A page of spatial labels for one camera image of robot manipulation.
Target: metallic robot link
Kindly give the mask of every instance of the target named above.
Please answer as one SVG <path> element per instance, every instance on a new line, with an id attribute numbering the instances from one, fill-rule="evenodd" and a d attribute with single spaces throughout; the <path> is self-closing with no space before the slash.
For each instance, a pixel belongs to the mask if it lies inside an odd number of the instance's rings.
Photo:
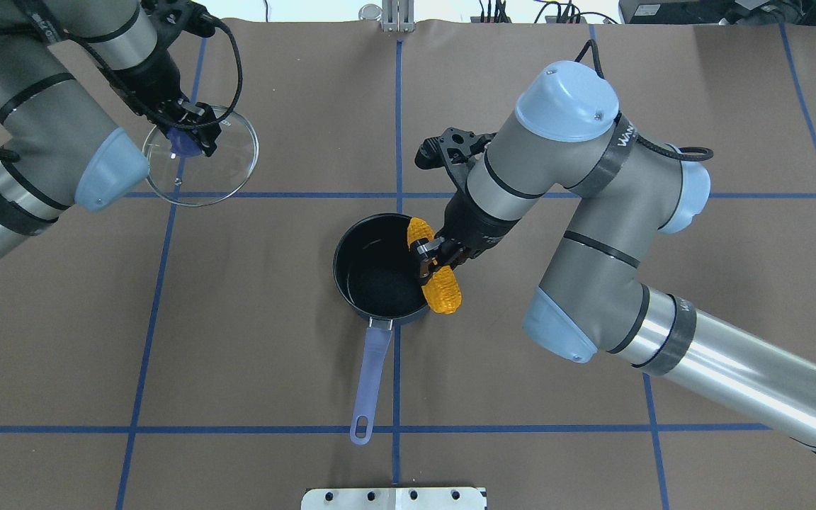
<path id="1" fill-rule="evenodd" d="M 457 187 L 425 249 L 453 267 L 477 257 L 561 184 L 581 201 L 535 290 L 528 335 L 579 363 L 618 354 L 816 452 L 815 364 L 635 280 L 655 235 L 689 226 L 710 193 L 700 158 L 642 136 L 596 72 L 551 64 L 496 135 L 451 128 L 421 146 L 417 165 L 445 166 Z"/>
<path id="2" fill-rule="evenodd" d="M 215 119 L 179 90 L 167 48 L 182 30 L 215 32 L 206 9 L 188 1 L 0 0 L 0 123 L 12 136 L 4 149 L 20 158 L 0 160 L 0 258 L 75 203 L 107 207 L 149 171 L 136 144 L 46 48 L 62 36 L 100 55 L 123 82 L 110 80 L 113 88 L 136 113 L 158 113 L 148 119 L 173 143 L 213 152 L 218 126 L 175 132 L 166 122 Z"/>

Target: pan handle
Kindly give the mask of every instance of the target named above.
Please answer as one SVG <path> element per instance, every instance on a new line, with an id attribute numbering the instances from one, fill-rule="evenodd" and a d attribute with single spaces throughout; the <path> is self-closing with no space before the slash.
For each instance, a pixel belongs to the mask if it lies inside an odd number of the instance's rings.
<path id="1" fill-rule="evenodd" d="M 361 377 L 357 383 L 357 396 L 354 397 L 354 413 L 349 436 L 352 443 L 366 445 L 370 442 L 373 433 L 373 415 L 376 414 L 376 401 L 380 394 L 380 380 L 383 377 L 383 362 L 386 351 L 389 351 L 389 342 L 392 340 L 392 320 L 388 327 L 375 325 L 370 319 L 370 326 L 363 337 L 363 360 L 361 361 Z"/>

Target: white label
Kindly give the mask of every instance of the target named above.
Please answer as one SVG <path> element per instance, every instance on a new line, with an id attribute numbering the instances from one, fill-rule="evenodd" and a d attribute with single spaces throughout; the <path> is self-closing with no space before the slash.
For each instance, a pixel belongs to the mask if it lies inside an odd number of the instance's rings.
<path id="1" fill-rule="evenodd" d="M 635 9 L 635 16 L 653 16 L 660 10 L 660 4 L 649 4 L 649 6 L 638 6 Z"/>

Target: white bracket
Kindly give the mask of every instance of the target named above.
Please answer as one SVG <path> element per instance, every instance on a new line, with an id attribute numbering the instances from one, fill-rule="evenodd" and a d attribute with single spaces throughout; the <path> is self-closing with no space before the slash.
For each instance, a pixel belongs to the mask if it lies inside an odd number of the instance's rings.
<path id="1" fill-rule="evenodd" d="M 383 32 L 414 32 L 414 0 L 382 0 Z"/>
<path id="2" fill-rule="evenodd" d="M 487 510 L 483 487 L 314 489 L 301 510 Z"/>

